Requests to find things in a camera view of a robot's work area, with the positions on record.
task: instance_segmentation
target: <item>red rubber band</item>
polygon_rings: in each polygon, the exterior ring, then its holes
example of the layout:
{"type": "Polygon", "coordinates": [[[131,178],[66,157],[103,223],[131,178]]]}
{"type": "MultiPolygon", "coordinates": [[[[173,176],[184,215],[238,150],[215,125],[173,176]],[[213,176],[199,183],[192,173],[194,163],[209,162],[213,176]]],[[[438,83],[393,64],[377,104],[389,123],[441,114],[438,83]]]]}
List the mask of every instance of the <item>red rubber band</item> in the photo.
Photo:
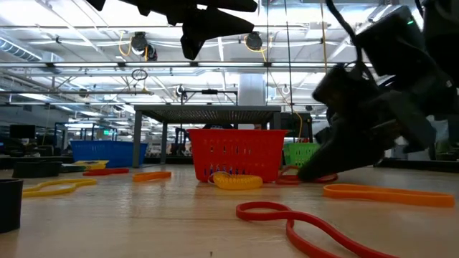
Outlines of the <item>red rubber band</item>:
{"type": "Polygon", "coordinates": [[[108,176],[111,174],[129,173],[129,168],[106,168],[84,172],[84,176],[108,176]]]}
{"type": "Polygon", "coordinates": [[[287,219],[286,233],[287,238],[290,242],[298,248],[300,251],[305,253],[311,258],[339,258],[335,254],[327,252],[323,249],[316,247],[315,245],[307,242],[298,236],[293,230],[294,221],[304,221],[306,223],[317,226],[326,232],[331,238],[335,239],[343,247],[346,247],[349,251],[357,254],[362,258],[395,258],[395,256],[384,254],[376,250],[365,247],[354,240],[351,240],[347,236],[334,229],[330,224],[324,220],[299,211],[292,211],[285,205],[277,204],[269,201],[254,201],[245,204],[240,204],[236,207],[236,216],[245,221],[269,221],[276,219],[287,219]],[[276,211],[259,213],[249,212],[248,209],[274,209],[276,211]]]}
{"type": "MultiPolygon", "coordinates": [[[[300,179],[298,179],[297,175],[284,175],[285,172],[289,171],[290,169],[296,169],[298,170],[299,167],[297,166],[285,166],[282,171],[280,172],[280,175],[278,179],[275,181],[276,184],[279,185],[291,185],[291,186],[297,186],[298,184],[302,183],[300,179]]],[[[329,176],[324,176],[321,178],[317,178],[316,180],[312,181],[313,183],[329,183],[336,181],[338,179],[337,174],[332,174],[329,176]]]]}

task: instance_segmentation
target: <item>ceiling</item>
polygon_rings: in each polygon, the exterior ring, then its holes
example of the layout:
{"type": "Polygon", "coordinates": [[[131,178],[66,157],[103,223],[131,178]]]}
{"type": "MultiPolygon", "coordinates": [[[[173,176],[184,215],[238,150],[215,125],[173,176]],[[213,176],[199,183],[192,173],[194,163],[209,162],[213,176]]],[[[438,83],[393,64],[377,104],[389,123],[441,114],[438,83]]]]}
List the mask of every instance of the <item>ceiling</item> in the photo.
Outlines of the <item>ceiling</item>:
{"type": "MultiPolygon", "coordinates": [[[[244,44],[245,35],[236,35],[211,39],[200,51],[196,62],[266,62],[281,63],[319,63],[315,67],[300,68],[299,65],[289,73],[288,65],[267,70],[253,67],[177,67],[176,63],[168,67],[168,62],[189,62],[185,59],[181,47],[181,26],[171,27],[166,17],[151,12],[141,16],[135,6],[122,1],[107,0],[101,12],[94,10],[84,0],[2,0],[0,1],[0,39],[10,41],[48,57],[65,62],[143,62],[142,58],[129,50],[130,37],[134,32],[145,32],[150,44],[158,53],[158,63],[162,67],[149,67],[145,70],[148,78],[136,82],[131,79],[135,67],[64,67],[60,73],[44,72],[26,66],[0,68],[4,73],[3,90],[28,90],[37,93],[48,90],[76,91],[113,91],[112,94],[90,95],[82,98],[78,95],[48,96],[51,102],[176,102],[175,92],[179,85],[187,90],[217,89],[237,91],[241,73],[262,73],[265,81],[273,90],[270,105],[281,105],[281,90],[292,86],[292,100],[297,104],[314,104],[311,93],[325,75],[326,63],[352,62],[355,51],[347,33],[333,18],[326,6],[323,17],[320,1],[287,0],[287,14],[284,1],[270,0],[269,8],[259,6],[255,13],[227,11],[255,25],[255,31],[263,40],[263,52],[250,51],[244,44]],[[135,91],[145,88],[150,94],[134,95],[135,91]]],[[[347,22],[358,32],[367,27],[369,17],[377,20],[391,12],[396,6],[379,6],[383,3],[409,4],[415,10],[414,1],[335,1],[338,10],[347,22]]],[[[422,26],[422,19],[414,11],[417,23],[422,26]]],[[[0,51],[1,62],[26,62],[0,51]]],[[[14,102],[46,102],[30,96],[14,96],[14,102]]],[[[223,95],[197,95],[193,101],[198,103],[213,102],[231,105],[223,95]]],[[[76,106],[66,105],[64,110],[81,111],[76,106]]],[[[91,108],[85,111],[104,113],[109,110],[91,108]]]]}

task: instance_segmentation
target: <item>wooden table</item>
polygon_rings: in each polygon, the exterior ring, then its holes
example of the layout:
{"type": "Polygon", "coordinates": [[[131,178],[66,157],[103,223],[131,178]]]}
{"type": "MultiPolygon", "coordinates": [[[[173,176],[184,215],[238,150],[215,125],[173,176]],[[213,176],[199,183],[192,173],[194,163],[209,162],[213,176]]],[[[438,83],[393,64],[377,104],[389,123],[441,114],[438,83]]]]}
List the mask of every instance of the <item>wooden table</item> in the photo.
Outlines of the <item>wooden table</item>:
{"type": "MultiPolygon", "coordinates": [[[[22,227],[0,234],[0,257],[305,257],[286,239],[285,221],[251,223],[235,216],[236,205],[259,200],[319,216],[348,237],[398,257],[447,258],[459,253],[457,208],[327,199],[321,196],[322,185],[312,183],[225,191],[198,183],[189,165],[143,170],[160,169],[172,171],[173,177],[148,183],[132,183],[131,174],[99,177],[97,186],[74,193],[24,199],[22,227]]],[[[9,172],[0,172],[0,177],[8,178],[9,172]]],[[[361,168],[340,174],[339,182],[459,196],[459,176],[450,173],[361,168]]],[[[297,223],[295,229],[330,252],[355,257],[313,226],[297,223]]]]}

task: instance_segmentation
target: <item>black tray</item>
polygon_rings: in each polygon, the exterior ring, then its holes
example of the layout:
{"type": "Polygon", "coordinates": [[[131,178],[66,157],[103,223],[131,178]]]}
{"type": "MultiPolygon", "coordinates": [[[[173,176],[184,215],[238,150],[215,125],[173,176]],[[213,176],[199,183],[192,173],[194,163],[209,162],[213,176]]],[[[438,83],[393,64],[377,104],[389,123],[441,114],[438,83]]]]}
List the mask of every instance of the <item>black tray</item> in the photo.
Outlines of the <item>black tray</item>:
{"type": "Polygon", "coordinates": [[[13,178],[43,178],[58,176],[62,162],[16,162],[13,178]]]}
{"type": "Polygon", "coordinates": [[[21,226],[22,184],[19,179],[0,179],[0,234],[21,226]]]}

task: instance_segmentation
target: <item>black cylinder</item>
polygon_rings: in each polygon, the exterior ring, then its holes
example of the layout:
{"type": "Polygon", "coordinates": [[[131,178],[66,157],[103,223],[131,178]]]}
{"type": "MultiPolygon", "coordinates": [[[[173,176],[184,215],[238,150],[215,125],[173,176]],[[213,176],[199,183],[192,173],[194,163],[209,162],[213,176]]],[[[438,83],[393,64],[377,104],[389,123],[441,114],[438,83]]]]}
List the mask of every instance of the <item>black cylinder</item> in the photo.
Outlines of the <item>black cylinder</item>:
{"type": "Polygon", "coordinates": [[[0,234],[21,226],[22,180],[0,179],[0,234]]]}

